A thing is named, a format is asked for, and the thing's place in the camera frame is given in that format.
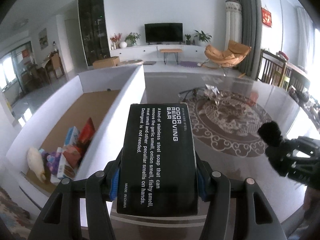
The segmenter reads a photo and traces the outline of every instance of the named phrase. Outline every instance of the tissue box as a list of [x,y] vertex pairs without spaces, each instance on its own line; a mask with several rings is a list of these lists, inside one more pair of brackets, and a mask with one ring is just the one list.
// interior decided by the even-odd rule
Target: tissue box
[[57,173],[58,179],[74,179],[76,176],[76,169],[73,169],[70,164],[67,162],[65,156],[62,154],[59,162],[59,168]]
[[79,136],[80,131],[77,129],[77,127],[71,127],[68,130],[66,139],[64,141],[64,147],[67,145],[76,145],[78,141],[78,136]]

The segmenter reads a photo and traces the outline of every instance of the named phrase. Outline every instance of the red hanging decoration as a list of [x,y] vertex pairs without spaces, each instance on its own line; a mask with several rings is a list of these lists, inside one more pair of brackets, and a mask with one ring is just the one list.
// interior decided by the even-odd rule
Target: red hanging decoration
[[271,13],[265,8],[261,8],[261,12],[262,12],[262,23],[271,28],[272,27]]

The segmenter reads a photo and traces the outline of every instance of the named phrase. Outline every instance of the white vase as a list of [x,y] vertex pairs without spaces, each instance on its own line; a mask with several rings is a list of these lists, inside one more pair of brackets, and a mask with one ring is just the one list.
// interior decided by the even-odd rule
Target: white vase
[[207,43],[206,41],[199,41],[199,46],[201,47],[206,47],[209,43]]
[[128,44],[125,42],[125,41],[122,41],[122,42],[120,42],[120,44],[119,44],[119,47],[121,48],[121,49],[124,49],[124,48],[126,48],[128,46]]

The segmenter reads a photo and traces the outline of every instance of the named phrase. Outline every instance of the black box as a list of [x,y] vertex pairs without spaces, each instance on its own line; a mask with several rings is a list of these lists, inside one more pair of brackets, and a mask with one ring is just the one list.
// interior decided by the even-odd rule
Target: black box
[[187,104],[131,105],[117,212],[152,217],[198,213],[196,159]]

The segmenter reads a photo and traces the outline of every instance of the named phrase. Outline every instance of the television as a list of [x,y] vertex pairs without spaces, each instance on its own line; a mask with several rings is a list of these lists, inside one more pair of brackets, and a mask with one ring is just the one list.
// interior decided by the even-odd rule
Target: television
[[182,42],[182,23],[150,23],[145,24],[146,43],[150,42]]

